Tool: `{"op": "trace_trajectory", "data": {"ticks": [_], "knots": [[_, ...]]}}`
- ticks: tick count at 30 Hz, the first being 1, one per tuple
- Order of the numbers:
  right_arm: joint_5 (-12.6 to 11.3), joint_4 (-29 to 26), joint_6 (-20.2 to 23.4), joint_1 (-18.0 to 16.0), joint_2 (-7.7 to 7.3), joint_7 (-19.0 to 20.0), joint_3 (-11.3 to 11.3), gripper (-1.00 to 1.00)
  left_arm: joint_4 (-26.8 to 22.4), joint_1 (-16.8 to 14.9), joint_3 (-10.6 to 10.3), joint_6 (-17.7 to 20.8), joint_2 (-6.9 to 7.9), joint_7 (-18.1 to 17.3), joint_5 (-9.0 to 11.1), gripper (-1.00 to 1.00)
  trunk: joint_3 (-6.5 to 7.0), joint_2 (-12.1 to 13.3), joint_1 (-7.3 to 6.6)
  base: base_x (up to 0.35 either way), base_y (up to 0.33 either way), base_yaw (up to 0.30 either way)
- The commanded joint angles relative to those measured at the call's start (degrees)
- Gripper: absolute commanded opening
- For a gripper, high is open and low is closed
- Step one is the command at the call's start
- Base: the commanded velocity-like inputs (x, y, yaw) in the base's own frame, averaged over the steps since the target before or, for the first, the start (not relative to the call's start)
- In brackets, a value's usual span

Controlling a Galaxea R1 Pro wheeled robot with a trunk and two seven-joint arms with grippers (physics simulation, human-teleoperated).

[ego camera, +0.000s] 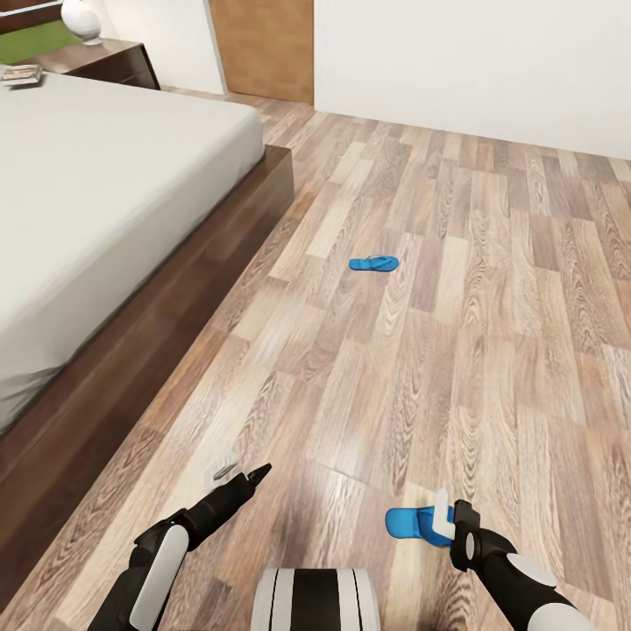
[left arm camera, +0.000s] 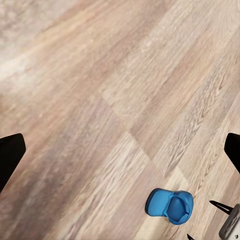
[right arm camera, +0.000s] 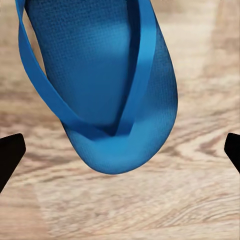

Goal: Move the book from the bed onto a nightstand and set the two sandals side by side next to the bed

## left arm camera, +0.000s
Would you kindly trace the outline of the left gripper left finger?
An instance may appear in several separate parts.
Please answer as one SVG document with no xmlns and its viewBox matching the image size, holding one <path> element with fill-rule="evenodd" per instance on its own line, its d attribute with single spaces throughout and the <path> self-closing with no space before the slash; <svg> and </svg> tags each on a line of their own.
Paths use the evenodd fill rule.
<svg viewBox="0 0 240 240">
<path fill-rule="evenodd" d="M 0 193 L 26 152 L 21 133 L 0 138 Z"/>
</svg>

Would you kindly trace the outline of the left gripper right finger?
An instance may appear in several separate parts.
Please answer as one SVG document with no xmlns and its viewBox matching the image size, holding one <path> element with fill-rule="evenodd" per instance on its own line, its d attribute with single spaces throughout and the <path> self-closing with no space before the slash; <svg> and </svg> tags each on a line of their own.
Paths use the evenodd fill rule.
<svg viewBox="0 0 240 240">
<path fill-rule="evenodd" d="M 240 173 L 240 135 L 229 133 L 227 135 L 224 151 Z"/>
</svg>

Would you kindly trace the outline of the sandal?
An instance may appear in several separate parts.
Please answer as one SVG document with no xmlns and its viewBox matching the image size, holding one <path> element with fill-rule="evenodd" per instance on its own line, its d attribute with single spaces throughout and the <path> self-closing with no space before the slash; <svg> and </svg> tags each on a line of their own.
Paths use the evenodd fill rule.
<svg viewBox="0 0 240 240">
<path fill-rule="evenodd" d="M 174 225 L 186 223 L 193 211 L 194 200 L 188 191 L 155 189 L 146 204 L 145 212 L 152 217 L 165 216 Z"/>
</svg>

